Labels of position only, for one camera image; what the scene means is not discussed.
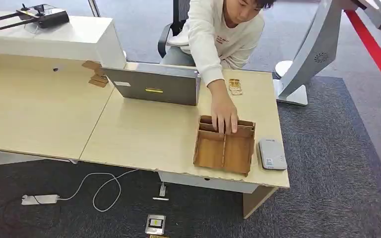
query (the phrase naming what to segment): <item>dark carpet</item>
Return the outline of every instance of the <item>dark carpet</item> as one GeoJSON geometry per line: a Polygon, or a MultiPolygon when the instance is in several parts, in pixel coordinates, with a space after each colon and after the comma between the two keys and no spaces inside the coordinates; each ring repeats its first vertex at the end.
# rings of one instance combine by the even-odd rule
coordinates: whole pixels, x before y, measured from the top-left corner
{"type": "MultiPolygon", "coordinates": [[[[106,213],[92,206],[104,176],[89,178],[70,201],[21,206],[24,194],[68,197],[90,172],[128,170],[38,161],[0,166],[0,238],[144,238],[153,213],[167,216],[172,238],[381,238],[381,164],[345,84],[315,77],[308,92],[307,107],[279,104],[291,188],[247,220],[235,192],[169,184],[170,201],[152,200],[160,181],[146,171],[121,178],[122,196],[106,213]]],[[[117,193],[112,183],[96,205],[109,206],[117,193]]]]}

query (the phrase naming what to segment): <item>desk drawer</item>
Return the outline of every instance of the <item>desk drawer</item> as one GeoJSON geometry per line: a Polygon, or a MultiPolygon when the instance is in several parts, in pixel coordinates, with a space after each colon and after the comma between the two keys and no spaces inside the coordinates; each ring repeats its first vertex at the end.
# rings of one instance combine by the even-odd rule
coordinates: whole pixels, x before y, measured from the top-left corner
{"type": "Polygon", "coordinates": [[[257,184],[248,182],[237,182],[217,178],[204,178],[199,176],[182,175],[169,172],[158,172],[158,175],[160,176],[160,179],[163,182],[178,183],[190,186],[206,187],[243,193],[252,193],[258,186],[257,184]]]}

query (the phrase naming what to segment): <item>man's hand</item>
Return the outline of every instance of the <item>man's hand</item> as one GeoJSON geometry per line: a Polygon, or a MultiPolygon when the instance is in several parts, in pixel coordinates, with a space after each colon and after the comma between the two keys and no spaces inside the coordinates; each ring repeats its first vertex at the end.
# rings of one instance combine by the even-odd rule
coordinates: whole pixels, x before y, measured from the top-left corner
{"type": "Polygon", "coordinates": [[[226,127],[226,134],[237,132],[237,109],[227,92],[227,87],[223,79],[212,81],[208,84],[211,91],[211,117],[212,125],[218,132],[224,133],[224,126],[226,127]]]}

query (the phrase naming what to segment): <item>floor socket cover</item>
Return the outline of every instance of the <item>floor socket cover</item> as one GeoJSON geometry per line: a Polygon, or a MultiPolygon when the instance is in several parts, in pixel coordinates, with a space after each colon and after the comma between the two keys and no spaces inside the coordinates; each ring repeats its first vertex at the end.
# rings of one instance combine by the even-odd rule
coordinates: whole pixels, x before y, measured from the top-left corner
{"type": "Polygon", "coordinates": [[[148,215],[145,233],[152,235],[162,235],[164,233],[164,226],[166,216],[163,215],[148,215]]]}

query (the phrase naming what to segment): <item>speaker grille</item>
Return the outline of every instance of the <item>speaker grille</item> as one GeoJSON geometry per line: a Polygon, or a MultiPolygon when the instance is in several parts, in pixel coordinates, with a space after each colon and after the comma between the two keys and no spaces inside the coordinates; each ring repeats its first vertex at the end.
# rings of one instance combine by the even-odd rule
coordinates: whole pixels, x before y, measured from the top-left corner
{"type": "Polygon", "coordinates": [[[323,63],[329,59],[329,55],[326,52],[321,52],[315,56],[316,63],[323,63]]]}

